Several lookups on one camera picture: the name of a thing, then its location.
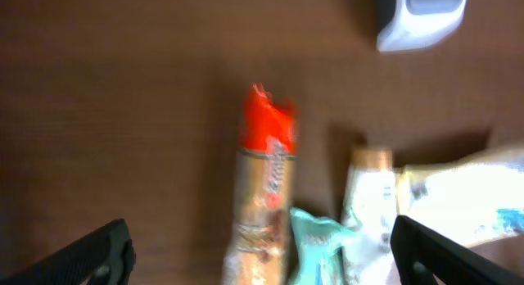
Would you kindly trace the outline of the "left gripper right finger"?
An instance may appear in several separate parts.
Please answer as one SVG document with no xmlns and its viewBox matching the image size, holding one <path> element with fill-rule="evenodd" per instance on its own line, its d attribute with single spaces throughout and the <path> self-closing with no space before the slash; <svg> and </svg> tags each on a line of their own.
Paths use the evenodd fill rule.
<svg viewBox="0 0 524 285">
<path fill-rule="evenodd" d="M 403 285 L 521 285 L 523 278 L 466 247 L 399 215 L 391 250 Z"/>
</svg>

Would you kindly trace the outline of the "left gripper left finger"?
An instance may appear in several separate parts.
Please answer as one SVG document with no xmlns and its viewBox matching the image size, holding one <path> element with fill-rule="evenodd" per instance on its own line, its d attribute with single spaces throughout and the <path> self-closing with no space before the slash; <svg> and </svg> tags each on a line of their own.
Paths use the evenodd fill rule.
<svg viewBox="0 0 524 285">
<path fill-rule="evenodd" d="M 129 228 L 124 219 L 115 219 L 1 285 L 127 285 L 135 264 Z"/>
</svg>

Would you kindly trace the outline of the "white tube brown cap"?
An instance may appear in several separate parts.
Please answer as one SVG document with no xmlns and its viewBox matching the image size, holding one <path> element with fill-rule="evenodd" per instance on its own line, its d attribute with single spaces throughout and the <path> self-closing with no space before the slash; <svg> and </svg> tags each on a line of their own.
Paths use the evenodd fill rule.
<svg viewBox="0 0 524 285">
<path fill-rule="evenodd" d="M 385 284 L 394 263 L 397 216 L 392 152 L 357 147 L 351 154 L 341 223 L 355 233 L 342 252 L 348 284 Z"/>
</svg>

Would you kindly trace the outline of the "teal wet wipes pack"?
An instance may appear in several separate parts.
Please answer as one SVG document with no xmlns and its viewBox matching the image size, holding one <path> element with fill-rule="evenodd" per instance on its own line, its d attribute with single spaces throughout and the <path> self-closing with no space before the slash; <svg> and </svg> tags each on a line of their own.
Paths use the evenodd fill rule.
<svg viewBox="0 0 524 285">
<path fill-rule="evenodd" d="M 328 217 L 315 217 L 292 207 L 291 227 L 298 253 L 298 265 L 289 285 L 342 285 L 342 247 L 356 234 Z"/>
</svg>

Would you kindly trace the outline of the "orange spaghetti packet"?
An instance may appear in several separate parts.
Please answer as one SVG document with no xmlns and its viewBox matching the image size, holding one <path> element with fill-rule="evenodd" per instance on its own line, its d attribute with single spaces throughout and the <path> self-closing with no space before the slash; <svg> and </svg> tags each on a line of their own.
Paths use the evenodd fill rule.
<svg viewBox="0 0 524 285">
<path fill-rule="evenodd" d="M 295 159 L 293 106 L 274 104 L 271 94 L 254 84 L 242 117 L 223 285 L 285 283 Z"/>
</svg>

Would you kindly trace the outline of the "white barcode scanner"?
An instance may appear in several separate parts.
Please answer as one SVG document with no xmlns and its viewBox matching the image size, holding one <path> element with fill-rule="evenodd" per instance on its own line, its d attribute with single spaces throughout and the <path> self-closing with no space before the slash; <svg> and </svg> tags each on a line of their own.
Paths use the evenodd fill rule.
<svg viewBox="0 0 524 285">
<path fill-rule="evenodd" d="M 467 0 L 375 0 L 381 53 L 432 47 L 461 25 Z"/>
</svg>

